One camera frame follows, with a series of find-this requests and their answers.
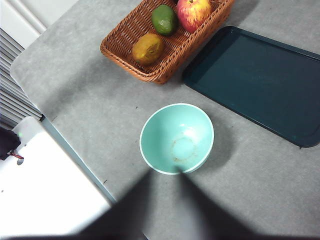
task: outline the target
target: white surface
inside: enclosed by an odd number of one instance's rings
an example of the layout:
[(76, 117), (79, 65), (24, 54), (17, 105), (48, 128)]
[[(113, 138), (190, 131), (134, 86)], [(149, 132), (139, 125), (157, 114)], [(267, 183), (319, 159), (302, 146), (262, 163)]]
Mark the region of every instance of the white surface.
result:
[(48, 28), (78, 0), (21, 0)]
[(23, 18), (8, 0), (0, 1), (1, 28), (26, 49), (40, 36), (39, 32)]
[(24, 162), (0, 161), (0, 236), (76, 233), (110, 207), (36, 119), (14, 132)]
[(26, 49), (76, 2), (0, 0), (1, 28)]

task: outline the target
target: green lime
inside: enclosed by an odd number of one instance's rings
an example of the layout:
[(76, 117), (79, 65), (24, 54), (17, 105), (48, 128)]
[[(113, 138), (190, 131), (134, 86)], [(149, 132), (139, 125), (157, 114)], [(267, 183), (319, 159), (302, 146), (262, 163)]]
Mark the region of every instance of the green lime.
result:
[(178, 28), (178, 17), (167, 5), (160, 5), (152, 11), (151, 20), (155, 30), (161, 35), (171, 35)]

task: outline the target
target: white wall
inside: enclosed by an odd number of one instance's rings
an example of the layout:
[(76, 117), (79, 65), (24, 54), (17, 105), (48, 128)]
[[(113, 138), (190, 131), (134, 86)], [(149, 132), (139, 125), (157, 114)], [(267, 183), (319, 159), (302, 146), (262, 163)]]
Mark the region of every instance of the white wall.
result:
[(77, 0), (0, 0), (0, 26), (25, 49)]

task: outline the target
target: bowl rim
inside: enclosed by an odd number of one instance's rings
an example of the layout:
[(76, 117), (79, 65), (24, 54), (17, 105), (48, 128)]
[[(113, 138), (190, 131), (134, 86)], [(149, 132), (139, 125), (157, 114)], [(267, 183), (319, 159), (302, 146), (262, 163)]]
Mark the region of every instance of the bowl rim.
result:
[(197, 110), (199, 110), (200, 112), (202, 112), (204, 114), (204, 116), (207, 118), (208, 122), (210, 123), (210, 128), (211, 128), (211, 135), (212, 135), (212, 138), (211, 138), (211, 143), (210, 143), (210, 147), (208, 149), (208, 151), (206, 152), (206, 154), (204, 155), (204, 157), (194, 166), (182, 171), (184, 174), (187, 174), (187, 173), (191, 173), (195, 170), (197, 170), (198, 168), (200, 168), (207, 160), (207, 158), (209, 157), (209, 154), (211, 153), (212, 151), (212, 148), (213, 148), (213, 145), (214, 145), (214, 139), (215, 139), (215, 132), (214, 132), (214, 126), (212, 124), (212, 121), (210, 119), (210, 117), (206, 114), (205, 111), (203, 111), (200, 107), (197, 107), (195, 105), (192, 105), (192, 104), (189, 104), (189, 103), (173, 103), (173, 104), (170, 104), (170, 105), (166, 105), (164, 107), (161, 107), (160, 109), (158, 109), (157, 111), (155, 111), (148, 119), (147, 121), (144, 123), (143, 125), (143, 128), (141, 130), (141, 133), (140, 133), (140, 138), (139, 138), (139, 147), (140, 147), (140, 153), (144, 159), (144, 161), (149, 165), (150, 168), (152, 168), (153, 170), (161, 173), (161, 174), (166, 174), (166, 175), (178, 175), (180, 174), (179, 172), (168, 172), (168, 171), (162, 171), (156, 167), (154, 167), (148, 160), (147, 158), (145, 157), (144, 155), (144, 152), (142, 150), (142, 135), (143, 135), (143, 132), (145, 130), (145, 127), (147, 126), (147, 124), (149, 123), (149, 121), (153, 118), (154, 115), (156, 115), (157, 113), (159, 113), (160, 111), (164, 110), (164, 109), (167, 109), (167, 108), (170, 108), (170, 107), (173, 107), (173, 106), (189, 106), (189, 107), (192, 107), (192, 108), (195, 108)]

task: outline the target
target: dark green tray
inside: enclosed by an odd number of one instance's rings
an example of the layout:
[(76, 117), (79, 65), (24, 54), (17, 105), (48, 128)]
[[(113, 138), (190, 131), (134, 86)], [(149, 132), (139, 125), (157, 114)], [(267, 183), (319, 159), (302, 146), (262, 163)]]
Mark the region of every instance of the dark green tray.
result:
[(184, 83), (300, 147), (320, 142), (320, 55), (252, 32), (220, 29)]

